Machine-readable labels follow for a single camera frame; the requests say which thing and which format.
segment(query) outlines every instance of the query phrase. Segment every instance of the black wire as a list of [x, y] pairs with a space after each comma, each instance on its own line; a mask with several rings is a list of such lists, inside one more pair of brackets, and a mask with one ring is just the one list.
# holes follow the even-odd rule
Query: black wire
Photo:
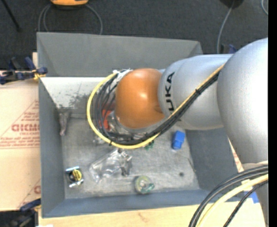
[[50, 7], [51, 7], [51, 6], [48, 6], [48, 7], [45, 9], [44, 14], [43, 14], [43, 26], [44, 26], [44, 28], [45, 28], [45, 30], [46, 30], [47, 32], [49, 32], [49, 29], [48, 29], [48, 27], [47, 27], [47, 25], [46, 25], [46, 14], [48, 13], [48, 10], [50, 9]]
[[219, 52], [220, 52], [220, 51], [219, 51], [219, 46], [220, 46], [220, 37], [221, 37], [221, 35], [222, 35], [222, 31], [223, 31], [223, 29], [224, 29], [224, 27], [225, 27], [225, 23], [226, 23], [226, 21], [227, 21], [229, 15], [230, 15], [230, 13], [231, 13], [231, 11], [232, 11], [232, 9], [233, 9], [234, 3], [235, 3], [235, 0], [232, 1], [232, 4], [231, 4], [231, 6], [230, 6], [230, 8], [229, 8], [229, 10], [228, 10], [228, 12], [227, 12], [225, 18], [224, 18], [224, 21], [223, 21], [223, 23], [222, 23], [222, 25], [221, 25], [221, 27], [220, 27], [220, 29], [219, 29], [218, 36], [217, 36], [217, 42], [216, 42], [216, 52], [217, 52], [217, 54], [219, 54]]
[[42, 11], [41, 11], [41, 13], [40, 13], [40, 15], [39, 15], [39, 19], [38, 19], [38, 32], [40, 32], [41, 31], [41, 20], [42, 20], [42, 17], [44, 16], [44, 12], [46, 11], [46, 10], [48, 10], [49, 9], [49, 7], [51, 6], [52, 4], [50, 3], [50, 4], [47, 4], [43, 9], [42, 9]]
[[103, 33], [103, 21], [102, 21], [101, 16], [100, 16], [100, 15], [98, 14], [98, 12], [97, 12], [94, 8], [92, 8], [90, 5], [85, 4], [85, 6], [86, 6], [88, 9], [90, 9], [90, 10], [96, 15], [96, 17], [98, 18], [99, 23], [100, 23], [100, 32], [99, 32], [99, 35], [101, 35], [101, 34]]
[[238, 203], [238, 205], [236, 206], [236, 208], [233, 210], [232, 214], [230, 215], [230, 217], [228, 218], [228, 220], [225, 222], [223, 227], [227, 227], [229, 226], [229, 224], [231, 223], [232, 219], [235, 217], [236, 213], [238, 212], [238, 210], [241, 208], [241, 206], [244, 204], [244, 202], [247, 200], [247, 198], [253, 193], [255, 192], [255, 190], [257, 190], [258, 188], [260, 188], [261, 186], [263, 186], [264, 184], [268, 183], [268, 180], [264, 181], [263, 183], [260, 183], [256, 186], [254, 186], [248, 193], [246, 193], [246, 195], [240, 200], [240, 202]]
[[264, 7], [264, 5], [263, 5], [263, 2], [264, 2], [264, 0], [261, 0], [261, 1], [260, 1], [260, 6], [261, 6], [262, 10], [265, 12], [265, 14], [266, 14], [266, 15], [269, 15], [268, 11], [265, 9], [265, 7]]
[[170, 119], [162, 123], [160, 126], [158, 126], [155, 130], [146, 133], [143, 137], [140, 137], [138, 139], [133, 139], [134, 137], [131, 137], [129, 139], [129, 136], [119, 136], [119, 134], [111, 134], [107, 132], [107, 130], [104, 129], [103, 124], [103, 108], [104, 105], [108, 102], [108, 98], [110, 97], [110, 94], [113, 92], [113, 90], [109, 90], [109, 92], [106, 94], [106, 91], [108, 88], [111, 87], [111, 84], [113, 83], [113, 80], [117, 77], [113, 77], [112, 79], [108, 80], [100, 89], [97, 97], [96, 97], [96, 110], [94, 110], [94, 116], [96, 120], [96, 126], [97, 129], [103, 134], [106, 135], [112, 142], [123, 144], [123, 145], [135, 145], [139, 144], [150, 137], [153, 137], [154, 135], [158, 134], [162, 135], [166, 131], [168, 131], [179, 119], [183, 116], [183, 114], [187, 111], [187, 109], [193, 104], [193, 102], [200, 96], [200, 94], [205, 91], [209, 86], [211, 86], [214, 82], [218, 79], [219, 72], [217, 72], [215, 75], [212, 76], [210, 80], [208, 80], [204, 85], [202, 85], [198, 90], [195, 90], [191, 98], [182, 106], [181, 109], [179, 109], [178, 112], [176, 112]]
[[203, 200], [203, 202], [199, 205], [197, 210], [195, 211], [193, 217], [191, 218], [189, 227], [196, 226], [198, 219], [200, 218], [203, 210], [206, 205], [218, 194], [220, 194], [225, 189], [230, 189], [233, 185], [240, 183], [244, 180], [255, 178], [268, 173], [268, 165], [259, 166], [256, 168], [252, 168], [236, 175], [231, 176], [225, 181], [221, 182], [216, 188], [214, 188], [208, 196]]
[[107, 114], [108, 114], [108, 111], [109, 111], [110, 107], [112, 106], [114, 100], [115, 100], [115, 94], [113, 95], [112, 99], [110, 100], [110, 103], [107, 105], [107, 108], [104, 109], [104, 110], [105, 110], [105, 113], [102, 114], [102, 116], [103, 116], [103, 117], [102, 117], [102, 122], [103, 122], [103, 123], [102, 123], [102, 127], [104, 127], [104, 120], [106, 119], [106, 116], [107, 116]]

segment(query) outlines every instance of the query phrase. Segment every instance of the white cable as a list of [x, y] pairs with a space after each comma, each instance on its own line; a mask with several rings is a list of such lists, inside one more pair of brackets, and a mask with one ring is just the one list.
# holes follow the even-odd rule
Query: white cable
[[225, 19], [224, 19], [224, 21], [223, 21], [223, 23], [222, 23], [222, 25], [221, 25], [221, 27], [220, 27], [220, 29], [219, 29], [219, 33], [218, 33], [218, 37], [217, 37], [217, 44], [216, 44], [216, 52], [217, 52], [217, 54], [219, 54], [220, 37], [221, 37], [221, 35], [222, 35], [222, 31], [223, 31], [223, 29], [224, 29], [225, 23], [226, 23], [226, 21], [227, 21], [229, 15], [230, 15], [230, 13], [231, 13], [231, 11], [232, 11], [232, 9], [233, 9], [234, 3], [235, 3], [235, 0], [233, 0], [231, 6], [230, 6], [230, 8], [229, 8], [229, 10], [228, 10], [228, 12], [227, 12], [227, 14], [226, 14], [226, 16], [225, 16]]

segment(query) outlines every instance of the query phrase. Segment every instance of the blue clamp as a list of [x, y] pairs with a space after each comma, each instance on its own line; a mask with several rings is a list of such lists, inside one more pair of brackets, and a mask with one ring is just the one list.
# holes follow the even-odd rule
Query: blue clamp
[[185, 141], [185, 133], [181, 131], [176, 131], [172, 137], [172, 148], [180, 149]]
[[8, 66], [9, 69], [0, 74], [0, 84], [5, 84], [8, 82], [26, 80], [26, 79], [37, 79], [44, 76], [48, 70], [46, 67], [36, 68], [33, 61], [29, 58], [25, 58], [26, 68], [20, 66], [16, 58], [11, 58]]
[[36, 199], [36, 200], [33, 200], [25, 205], [23, 205], [21, 208], [20, 208], [20, 211], [21, 212], [26, 212], [30, 209], [33, 209], [35, 207], [37, 207], [38, 205], [41, 205], [41, 198], [39, 199]]

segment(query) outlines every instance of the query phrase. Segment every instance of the yellow cable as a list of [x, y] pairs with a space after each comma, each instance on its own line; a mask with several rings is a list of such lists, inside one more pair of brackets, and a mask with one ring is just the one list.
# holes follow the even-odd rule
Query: yellow cable
[[226, 193], [224, 196], [222, 196], [220, 199], [218, 199], [208, 210], [207, 212], [203, 215], [203, 217], [200, 219], [199, 223], [196, 225], [197, 227], [202, 227], [209, 215], [223, 202], [227, 201], [228, 199], [234, 197], [236, 194], [244, 191], [245, 189], [255, 186], [259, 183], [262, 183], [264, 181], [268, 180], [268, 174], [260, 176], [258, 178], [255, 178], [253, 180], [248, 181], [245, 184], [240, 185], [237, 188], [234, 188], [230, 192]]
[[[196, 90], [199, 90], [205, 83], [207, 83], [216, 73], [218, 73], [222, 68], [223, 68], [224, 64], [221, 65], [219, 68], [217, 68], [206, 80], [204, 80], [199, 87], [196, 88]], [[96, 135], [98, 137], [100, 137], [102, 140], [104, 140], [106, 143], [111, 144], [113, 146], [119, 147], [119, 148], [124, 148], [124, 149], [136, 149], [139, 147], [144, 147], [147, 144], [149, 144], [150, 142], [152, 142], [155, 138], [157, 138], [160, 133], [157, 133], [156, 135], [148, 138], [145, 141], [142, 141], [139, 144], [136, 145], [122, 145], [122, 144], [118, 144], [115, 142], [112, 142], [109, 138], [105, 137], [93, 124], [92, 119], [91, 119], [91, 115], [90, 115], [90, 107], [91, 107], [91, 103], [92, 103], [92, 99], [94, 97], [94, 95], [96, 94], [96, 92], [98, 91], [98, 89], [108, 80], [110, 80], [112, 77], [114, 77], [118, 72], [115, 72], [111, 75], [109, 75], [108, 77], [106, 77], [105, 79], [103, 79], [99, 84], [97, 84], [97, 86], [94, 88], [94, 90], [91, 92], [90, 97], [88, 99], [87, 102], [87, 119], [88, 119], [88, 123], [90, 125], [90, 127], [92, 128], [92, 130], [96, 133]], [[190, 98], [194, 95], [195, 91], [193, 91], [185, 101], [183, 101], [178, 107], [177, 109], [165, 120], [165, 122], [167, 120], [169, 120], [171, 117], [173, 117], [182, 107], [183, 105], [190, 100]]]

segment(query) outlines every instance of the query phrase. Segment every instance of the green object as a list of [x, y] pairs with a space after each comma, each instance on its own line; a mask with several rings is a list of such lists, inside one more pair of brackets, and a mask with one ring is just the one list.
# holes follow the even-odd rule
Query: green object
[[149, 177], [142, 175], [135, 180], [135, 189], [141, 194], [146, 194], [154, 189], [154, 184]]

